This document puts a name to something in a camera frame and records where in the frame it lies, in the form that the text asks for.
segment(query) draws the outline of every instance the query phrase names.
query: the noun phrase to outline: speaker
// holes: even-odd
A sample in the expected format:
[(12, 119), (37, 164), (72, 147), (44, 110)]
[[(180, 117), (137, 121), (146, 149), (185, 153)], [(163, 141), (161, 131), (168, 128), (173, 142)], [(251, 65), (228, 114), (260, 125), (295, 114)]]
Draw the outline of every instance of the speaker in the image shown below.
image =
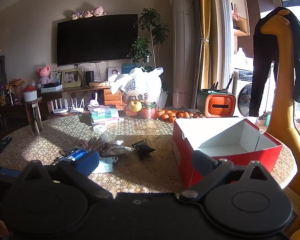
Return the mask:
[(94, 71), (86, 71), (86, 85), (89, 86), (90, 82), (94, 82)]

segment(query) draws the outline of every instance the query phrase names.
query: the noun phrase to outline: stuffed animal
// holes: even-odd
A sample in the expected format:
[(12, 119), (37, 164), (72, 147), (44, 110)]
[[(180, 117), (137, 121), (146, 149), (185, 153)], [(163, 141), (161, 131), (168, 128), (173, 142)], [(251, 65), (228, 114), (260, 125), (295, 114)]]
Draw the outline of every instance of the stuffed animal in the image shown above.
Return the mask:
[(80, 13), (78, 12), (73, 12), (71, 15), (70, 15), (70, 19), (71, 20), (76, 20), (76, 19), (79, 19), (80, 18)]
[(50, 67), (46, 66), (44, 68), (38, 68), (38, 73), (41, 77), (41, 79), (39, 80), (39, 83), (41, 83), (42, 85), (50, 83), (50, 79), (48, 78), (49, 76), (49, 71), (50, 71)]
[(107, 13), (105, 13), (103, 11), (103, 8), (102, 6), (99, 6), (99, 7), (96, 7), (93, 11), (92, 11), (92, 14), (94, 16), (103, 16), (103, 15), (106, 15)]
[(82, 12), (82, 17), (83, 17), (83, 18), (88, 18), (88, 17), (93, 16), (92, 12), (93, 12), (93, 11)]

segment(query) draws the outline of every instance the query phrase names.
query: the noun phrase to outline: white box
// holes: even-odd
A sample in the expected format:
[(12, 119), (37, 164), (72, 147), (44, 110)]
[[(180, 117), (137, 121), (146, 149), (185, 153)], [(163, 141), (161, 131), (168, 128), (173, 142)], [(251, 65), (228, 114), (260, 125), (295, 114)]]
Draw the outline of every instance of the white box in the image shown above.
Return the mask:
[(42, 88), (41, 93), (46, 93), (46, 92), (55, 92), (62, 89), (62, 85), (59, 85), (57, 87), (52, 87), (52, 88)]
[(271, 172), (281, 148), (279, 141), (242, 117), (178, 119), (174, 123), (173, 152), (186, 187), (202, 178), (192, 166), (195, 150), (235, 165), (258, 160)]

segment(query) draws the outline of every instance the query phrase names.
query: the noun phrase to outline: tape roll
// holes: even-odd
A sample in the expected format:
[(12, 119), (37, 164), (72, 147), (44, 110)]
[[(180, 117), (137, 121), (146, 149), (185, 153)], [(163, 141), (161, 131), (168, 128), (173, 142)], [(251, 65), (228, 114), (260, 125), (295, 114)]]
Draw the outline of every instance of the tape roll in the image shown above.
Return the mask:
[(106, 130), (106, 126), (103, 124), (97, 124), (93, 127), (95, 132), (104, 132)]

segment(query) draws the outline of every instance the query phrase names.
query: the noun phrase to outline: curtain tie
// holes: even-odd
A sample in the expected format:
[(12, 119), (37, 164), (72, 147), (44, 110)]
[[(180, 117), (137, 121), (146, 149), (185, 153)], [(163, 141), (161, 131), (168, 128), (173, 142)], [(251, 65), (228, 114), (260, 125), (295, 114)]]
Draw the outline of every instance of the curtain tie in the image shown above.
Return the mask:
[(199, 40), (203, 40), (203, 42), (209, 42), (208, 39), (204, 39), (204, 38), (198, 38)]

